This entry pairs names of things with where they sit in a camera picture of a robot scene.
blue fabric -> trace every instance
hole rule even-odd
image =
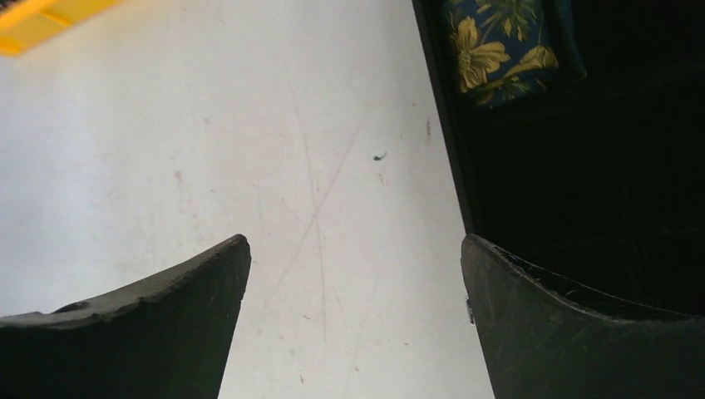
[[[448,0],[442,12],[458,88],[477,107],[542,93],[558,75],[542,0]],[[572,31],[569,3],[560,14]]]

scratch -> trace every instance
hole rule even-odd
[[[293,89],[293,84],[291,82],[291,74],[288,71],[288,64],[284,62],[284,70],[287,74],[288,88],[291,91],[291,99],[293,102],[293,110],[296,113],[296,120],[298,121],[298,128],[301,130],[301,137],[303,138],[303,150],[306,153],[306,166],[308,167],[308,183],[311,190],[311,206],[313,212],[316,212],[316,192],[314,190],[315,182],[313,181],[313,169],[311,167],[311,150],[308,146],[308,137],[306,136],[306,131],[303,128],[303,123],[301,121],[301,113],[298,109],[298,101],[296,100],[296,91]],[[321,225],[318,222],[318,217],[314,218],[316,223],[316,240],[318,242],[318,265],[321,274],[321,312],[323,313],[323,341],[328,342],[328,315],[326,312],[326,275],[325,267],[323,266],[323,245],[321,242]]]
[[[360,332],[357,334],[357,341],[355,342],[355,349],[352,351],[352,361],[350,363],[352,365],[357,362],[357,354],[360,351],[360,343],[362,342],[362,334],[365,331],[365,327],[367,326],[367,320],[370,318],[370,313],[372,313],[372,307],[374,306],[375,298],[377,297],[377,290],[379,289],[379,280],[380,276],[382,275],[382,266],[380,265],[377,268],[377,276],[375,277],[375,282],[374,286],[372,287],[372,298],[370,299],[370,304],[367,307],[367,311],[365,312],[365,316],[360,322]],[[348,394],[348,390],[350,389],[350,379],[353,377],[353,374],[351,372],[348,373],[348,379],[345,381],[345,389],[343,390],[343,394],[341,397],[345,397]]]
[[[338,296],[338,291],[335,289],[335,286],[333,285],[333,293],[335,293],[335,298],[338,301],[338,306],[340,307],[340,313],[343,312],[343,304],[340,302],[340,297]]]
[[[259,191],[255,193],[257,195],[257,217],[259,218],[260,227],[264,227],[264,218],[262,217],[262,199],[259,198]]]
[[[311,231],[311,228],[315,224],[316,220],[318,220],[318,215],[321,212],[321,209],[323,206],[326,204],[326,200],[328,199],[328,195],[330,194],[332,188],[335,186],[336,181],[338,181],[338,177],[340,176],[340,171],[343,169],[343,165],[345,165],[345,162],[348,160],[348,157],[350,156],[350,151],[353,149],[353,146],[355,145],[355,141],[357,141],[357,137],[360,135],[360,131],[362,131],[362,124],[364,123],[365,119],[367,117],[367,114],[365,114],[362,118],[360,118],[360,121],[357,124],[357,127],[355,128],[355,132],[352,134],[352,137],[350,138],[350,142],[348,143],[348,147],[343,153],[343,157],[340,159],[340,162],[338,162],[338,168],[336,169],[335,173],[333,174],[333,179],[331,180],[331,183],[328,185],[327,189],[323,193],[323,197],[321,198],[320,203],[318,203],[318,207],[315,209],[313,212],[313,215],[311,216],[311,220],[309,220],[308,225],[306,226],[306,229],[303,231],[303,234],[301,236],[301,239],[298,241],[298,244],[296,246],[296,249],[293,251],[293,254],[291,258],[289,259],[287,265],[284,267],[283,272],[279,275],[279,278],[277,279],[277,283],[274,285],[274,290],[276,291],[281,287],[284,278],[286,278],[289,270],[291,270],[291,266],[293,265],[293,261],[296,260],[298,257],[298,254],[301,252],[301,248],[303,247],[303,243],[306,240],[306,237],[308,237],[308,233]],[[264,304],[264,308],[268,308],[269,305],[272,303],[272,299],[274,299],[274,296],[270,296],[267,302]]]
[[[426,115],[426,145],[431,144],[431,117]]]

